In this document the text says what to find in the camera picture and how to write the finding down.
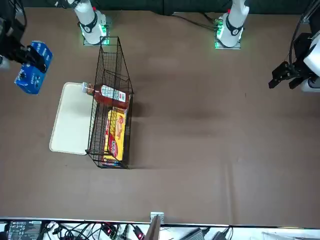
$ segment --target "bottle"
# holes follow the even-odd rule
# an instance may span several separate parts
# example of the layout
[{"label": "bottle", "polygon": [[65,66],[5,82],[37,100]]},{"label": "bottle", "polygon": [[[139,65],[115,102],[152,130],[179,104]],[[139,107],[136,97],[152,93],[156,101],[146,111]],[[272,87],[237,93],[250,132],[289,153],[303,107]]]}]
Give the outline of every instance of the bottle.
[{"label": "bottle", "polygon": [[116,107],[119,109],[127,109],[129,106],[130,96],[123,91],[115,90],[104,84],[96,84],[83,82],[82,92],[91,95],[101,104]]}]

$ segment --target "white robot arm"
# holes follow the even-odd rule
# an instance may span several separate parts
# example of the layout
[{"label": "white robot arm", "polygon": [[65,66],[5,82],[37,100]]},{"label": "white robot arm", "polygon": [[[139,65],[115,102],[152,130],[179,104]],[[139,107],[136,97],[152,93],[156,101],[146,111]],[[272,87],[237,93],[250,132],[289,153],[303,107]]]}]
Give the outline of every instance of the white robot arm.
[{"label": "white robot arm", "polygon": [[220,19],[223,21],[216,40],[224,48],[232,48],[239,42],[244,29],[245,20],[249,14],[246,0],[232,0],[230,13],[225,13]]},{"label": "white robot arm", "polygon": [[77,15],[83,37],[91,45],[99,44],[107,36],[106,16],[94,10],[90,0],[67,0]]}]

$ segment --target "wire basket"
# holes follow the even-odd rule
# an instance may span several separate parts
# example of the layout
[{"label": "wire basket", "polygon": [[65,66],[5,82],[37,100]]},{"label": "wire basket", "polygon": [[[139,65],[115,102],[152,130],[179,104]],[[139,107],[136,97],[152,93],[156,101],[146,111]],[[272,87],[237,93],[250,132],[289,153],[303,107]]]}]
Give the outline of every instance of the wire basket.
[{"label": "wire basket", "polygon": [[[107,45],[100,45],[94,84],[113,88],[113,99],[106,105],[97,102],[93,95],[86,153],[99,168],[127,169],[134,91],[119,37],[103,37],[101,43]],[[115,90],[128,96],[125,98],[127,109],[115,107]],[[123,140],[123,144],[117,144],[116,138],[121,143]]]}]

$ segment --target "electronic device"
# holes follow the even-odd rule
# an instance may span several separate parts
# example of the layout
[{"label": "electronic device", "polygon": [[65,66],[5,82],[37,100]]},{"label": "electronic device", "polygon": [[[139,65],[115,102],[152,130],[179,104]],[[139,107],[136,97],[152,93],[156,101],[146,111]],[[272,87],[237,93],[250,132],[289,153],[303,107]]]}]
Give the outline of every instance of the electronic device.
[{"label": "electronic device", "polygon": [[202,230],[200,227],[192,230],[180,240],[205,240],[205,235],[209,232],[210,227]]},{"label": "electronic device", "polygon": [[132,227],[133,227],[134,235],[135,235],[139,240],[145,239],[146,235],[143,233],[143,231],[140,229],[140,227],[138,227],[137,225],[136,225],[136,226],[132,225]]},{"label": "electronic device", "polygon": [[7,233],[8,240],[34,240],[41,232],[41,221],[11,221]]}]

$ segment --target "black cable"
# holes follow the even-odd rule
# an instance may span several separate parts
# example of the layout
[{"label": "black cable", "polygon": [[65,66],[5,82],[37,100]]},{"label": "black cable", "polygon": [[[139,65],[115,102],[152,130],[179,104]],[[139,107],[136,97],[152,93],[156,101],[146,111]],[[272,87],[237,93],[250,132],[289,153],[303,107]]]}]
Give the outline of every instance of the black cable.
[{"label": "black cable", "polygon": [[102,228],[100,227],[100,231],[99,231],[99,235],[98,235],[98,240],[100,239],[101,230],[102,230]]},{"label": "black cable", "polygon": [[293,49],[293,46],[294,46],[294,41],[296,40],[296,35],[299,31],[299,28],[300,28],[300,25],[306,15],[306,13],[310,10],[310,8],[314,5],[314,3],[316,2],[317,0],[311,0],[308,4],[308,6],[306,7],[306,9],[304,10],[303,14],[301,15],[301,18],[298,22],[298,24],[296,25],[295,27],[295,30],[294,30],[294,33],[293,33],[293,36],[292,36],[292,39],[291,39],[291,43],[290,43],[290,48],[289,48],[289,64],[291,66],[291,68],[296,72],[296,70],[294,69],[293,67],[293,63],[292,63],[292,49]]},{"label": "black cable", "polygon": [[87,236],[87,239],[90,238],[91,236],[93,236],[96,232],[101,231],[101,230],[102,230],[102,227],[100,227],[99,229],[95,230],[93,233],[91,233],[90,235]]},{"label": "black cable", "polygon": [[96,224],[97,224],[97,223],[95,222],[95,223],[92,225],[92,228],[91,228],[91,230],[89,231],[88,235],[90,234],[90,232],[92,233],[92,231],[94,230],[94,227],[95,227]]},{"label": "black cable", "polygon": [[185,21],[187,21],[187,22],[189,22],[189,23],[191,23],[191,24],[197,25],[197,26],[202,27],[202,28],[205,28],[205,29],[209,29],[209,30],[211,30],[211,31],[214,31],[214,30],[215,30],[215,28],[212,27],[212,26],[209,26],[209,25],[205,25],[205,24],[202,24],[202,23],[198,23],[198,22],[192,21],[192,20],[190,20],[190,19],[188,19],[188,18],[185,18],[185,17],[183,17],[183,16],[174,15],[174,14],[171,15],[171,16],[176,17],[176,18],[179,18],[179,19],[183,19],[183,20],[185,20]]},{"label": "black cable", "polygon": [[19,2],[19,5],[21,6],[21,10],[22,10],[22,13],[23,13],[23,18],[24,18],[24,28],[26,29],[27,28],[27,25],[28,25],[28,22],[27,22],[27,15],[26,15],[26,12],[25,12],[25,8],[24,8],[24,5],[22,3],[21,0],[17,0]]},{"label": "black cable", "polygon": [[215,23],[215,18],[209,17],[205,12],[201,12],[201,14],[212,24]]},{"label": "black cable", "polygon": [[81,235],[84,235],[83,233],[85,230],[91,225],[91,223],[88,223],[82,230],[81,230]]},{"label": "black cable", "polygon": [[12,22],[11,24],[14,24],[15,19],[16,19],[16,4],[17,4],[17,0],[13,1],[13,11],[12,11]]},{"label": "black cable", "polygon": [[231,240],[233,236],[234,236],[234,228],[231,227],[231,233],[228,240]]},{"label": "black cable", "polygon": [[73,227],[72,229],[70,229],[70,230],[68,229],[68,230],[65,232],[64,236],[66,237],[67,234],[68,234],[69,237],[73,237],[74,235],[73,235],[72,231],[75,230],[75,229],[77,229],[78,227],[80,227],[80,226],[83,225],[83,224],[84,224],[84,223],[80,223],[80,224],[78,224],[77,226]]},{"label": "black cable", "polygon": [[228,3],[230,3],[231,1],[232,1],[232,0],[227,0],[227,1],[222,5],[221,9],[223,9],[225,6],[227,6]]}]

